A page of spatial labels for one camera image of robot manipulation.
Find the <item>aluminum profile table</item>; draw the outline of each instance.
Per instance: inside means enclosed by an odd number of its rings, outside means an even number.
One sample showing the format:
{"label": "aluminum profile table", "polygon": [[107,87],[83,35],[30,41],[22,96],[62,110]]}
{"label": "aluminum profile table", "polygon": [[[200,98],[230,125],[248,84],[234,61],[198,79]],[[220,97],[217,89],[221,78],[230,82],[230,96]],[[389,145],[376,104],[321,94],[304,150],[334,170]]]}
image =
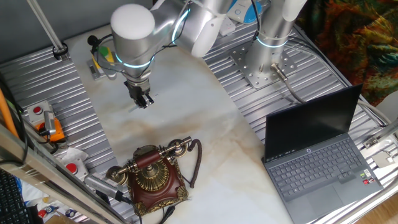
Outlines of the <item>aluminum profile table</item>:
{"label": "aluminum profile table", "polygon": [[[278,81],[270,82],[260,89],[251,87],[229,56],[229,50],[250,41],[254,31],[255,24],[238,24],[232,35],[218,38],[204,60],[259,139],[264,142],[266,115],[293,106],[289,101],[293,98],[284,84]],[[294,29],[291,35],[305,38],[298,31]],[[298,66],[296,72],[287,76],[294,90],[304,100],[349,85],[340,73],[331,71],[317,57],[290,48],[286,48],[285,51]],[[51,47],[4,63],[0,65],[0,72],[11,87],[17,102],[24,109],[43,100],[49,101],[63,126],[68,146],[89,154],[85,161],[89,172],[104,174],[109,167],[118,164],[72,60],[56,60]],[[358,148],[366,155],[365,158],[377,177],[386,185],[397,175],[396,167],[379,169],[371,159],[377,151],[367,152],[363,146],[363,142],[379,130],[379,123],[375,117],[369,111],[358,107],[349,133]],[[377,150],[382,149],[395,154],[398,151],[396,140],[389,138],[388,141],[389,144],[379,146]],[[359,203],[363,203],[363,200],[341,208],[318,222],[332,222]],[[112,199],[111,205],[124,218],[134,216],[130,205]],[[87,218],[78,214],[74,220],[84,222]]]}

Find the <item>colorful fabric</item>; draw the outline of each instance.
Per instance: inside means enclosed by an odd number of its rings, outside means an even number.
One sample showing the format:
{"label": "colorful fabric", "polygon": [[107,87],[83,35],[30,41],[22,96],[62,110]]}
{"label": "colorful fabric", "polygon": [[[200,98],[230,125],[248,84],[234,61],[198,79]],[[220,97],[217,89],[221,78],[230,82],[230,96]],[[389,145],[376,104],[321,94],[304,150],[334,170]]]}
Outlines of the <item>colorful fabric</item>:
{"label": "colorful fabric", "polygon": [[298,24],[370,104],[398,90],[398,0],[308,0]]}

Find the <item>laptop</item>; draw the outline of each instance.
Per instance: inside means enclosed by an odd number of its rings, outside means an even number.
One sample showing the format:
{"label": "laptop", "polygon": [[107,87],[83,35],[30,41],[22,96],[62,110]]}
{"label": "laptop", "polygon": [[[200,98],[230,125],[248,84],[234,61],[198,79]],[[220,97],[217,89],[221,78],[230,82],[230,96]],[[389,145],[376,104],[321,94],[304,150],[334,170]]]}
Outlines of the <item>laptop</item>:
{"label": "laptop", "polygon": [[348,135],[362,85],[267,115],[264,166],[295,224],[382,189]]}

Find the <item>vintage telephone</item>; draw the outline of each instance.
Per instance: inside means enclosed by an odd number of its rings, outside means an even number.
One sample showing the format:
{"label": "vintage telephone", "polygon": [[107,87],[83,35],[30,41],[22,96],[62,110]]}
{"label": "vintage telephone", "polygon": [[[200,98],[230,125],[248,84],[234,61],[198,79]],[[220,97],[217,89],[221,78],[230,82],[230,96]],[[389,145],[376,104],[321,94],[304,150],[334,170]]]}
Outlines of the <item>vintage telephone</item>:
{"label": "vintage telephone", "polygon": [[131,160],[123,167],[111,167],[107,178],[127,183],[131,200],[136,207],[136,214],[143,216],[188,198],[184,177],[180,172],[177,158],[183,157],[187,151],[198,146],[198,159],[190,184],[193,188],[198,176],[201,161],[201,143],[187,137],[175,139],[167,147],[144,146],[138,148]]}

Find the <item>marble surface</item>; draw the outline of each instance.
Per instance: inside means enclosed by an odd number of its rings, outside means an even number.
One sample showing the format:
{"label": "marble surface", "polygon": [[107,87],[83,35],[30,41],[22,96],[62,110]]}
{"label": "marble surface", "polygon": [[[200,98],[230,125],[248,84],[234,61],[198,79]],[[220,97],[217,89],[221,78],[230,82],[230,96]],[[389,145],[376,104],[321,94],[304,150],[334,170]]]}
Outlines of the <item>marble surface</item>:
{"label": "marble surface", "polygon": [[[167,223],[291,223],[262,165],[264,145],[206,63],[179,48],[159,53],[150,76],[155,103],[129,113],[134,103],[125,78],[94,81],[86,65],[91,58],[87,37],[108,33],[106,26],[66,43],[119,164],[148,144],[164,146],[187,136],[203,144],[195,188],[187,185],[191,201],[177,205]],[[178,160],[188,179],[196,159],[194,150]],[[143,220],[158,223],[161,217],[157,211]]]}

